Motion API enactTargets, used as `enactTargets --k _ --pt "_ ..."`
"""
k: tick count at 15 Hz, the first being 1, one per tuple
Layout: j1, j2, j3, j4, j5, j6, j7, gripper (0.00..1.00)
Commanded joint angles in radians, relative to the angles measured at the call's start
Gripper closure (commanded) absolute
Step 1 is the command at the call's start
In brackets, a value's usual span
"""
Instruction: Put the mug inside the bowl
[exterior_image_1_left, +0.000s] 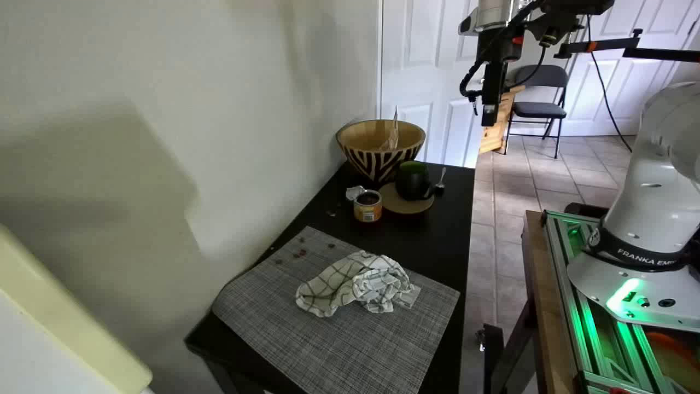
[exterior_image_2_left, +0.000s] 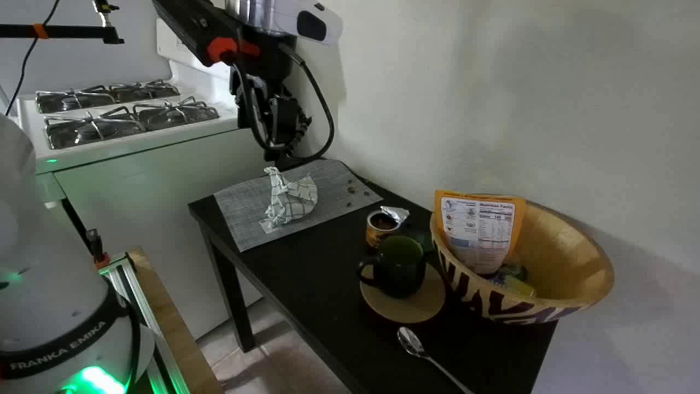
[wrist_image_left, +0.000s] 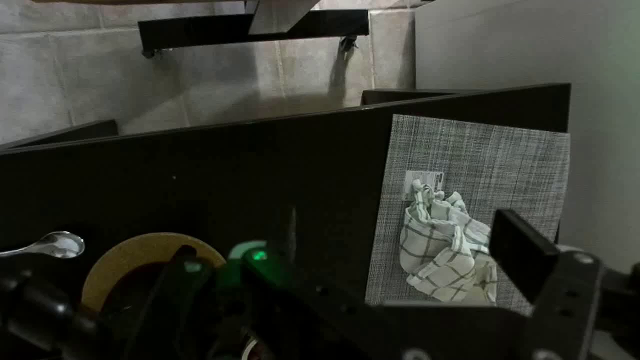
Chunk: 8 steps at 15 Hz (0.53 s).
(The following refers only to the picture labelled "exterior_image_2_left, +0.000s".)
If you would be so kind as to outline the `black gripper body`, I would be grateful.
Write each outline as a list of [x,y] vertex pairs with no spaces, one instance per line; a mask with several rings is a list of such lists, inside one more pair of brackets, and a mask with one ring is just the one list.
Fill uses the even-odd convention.
[[274,43],[260,57],[233,54],[230,87],[239,106],[239,124],[253,132],[264,153],[290,153],[310,119],[283,86],[296,53]]

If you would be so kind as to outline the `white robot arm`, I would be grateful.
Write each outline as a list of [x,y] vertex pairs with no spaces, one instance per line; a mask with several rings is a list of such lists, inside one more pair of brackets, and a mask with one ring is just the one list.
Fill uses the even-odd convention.
[[[158,15],[204,64],[230,67],[230,94],[239,106],[239,124],[249,127],[263,157],[293,169],[321,157],[335,141],[335,120],[310,67],[295,53],[299,37],[335,43],[340,18],[318,0],[153,0]],[[296,156],[310,116],[283,86],[296,64],[305,75],[327,123],[325,142],[310,156]]]

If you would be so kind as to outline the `white Franka robot base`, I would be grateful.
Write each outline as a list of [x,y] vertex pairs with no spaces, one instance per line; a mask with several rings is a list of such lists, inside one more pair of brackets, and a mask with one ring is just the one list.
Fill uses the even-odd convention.
[[153,340],[46,211],[26,134],[0,116],[0,394],[126,394]]

